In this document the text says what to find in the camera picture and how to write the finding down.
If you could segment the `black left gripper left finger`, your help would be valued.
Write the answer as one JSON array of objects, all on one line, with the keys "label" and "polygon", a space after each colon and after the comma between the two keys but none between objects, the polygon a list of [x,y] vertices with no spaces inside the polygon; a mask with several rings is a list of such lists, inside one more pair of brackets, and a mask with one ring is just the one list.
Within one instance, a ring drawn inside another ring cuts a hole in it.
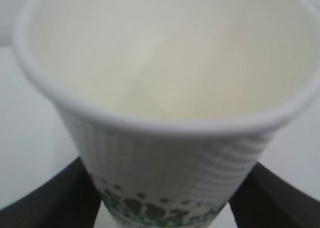
[{"label": "black left gripper left finger", "polygon": [[101,205],[80,158],[0,210],[1,227],[93,227]]}]

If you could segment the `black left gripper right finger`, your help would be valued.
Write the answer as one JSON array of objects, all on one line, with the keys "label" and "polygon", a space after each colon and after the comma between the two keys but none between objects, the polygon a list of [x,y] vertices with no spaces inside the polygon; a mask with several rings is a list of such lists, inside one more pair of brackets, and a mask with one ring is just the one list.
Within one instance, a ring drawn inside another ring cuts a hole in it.
[{"label": "black left gripper right finger", "polygon": [[320,225],[320,203],[257,163],[229,200],[237,227]]}]

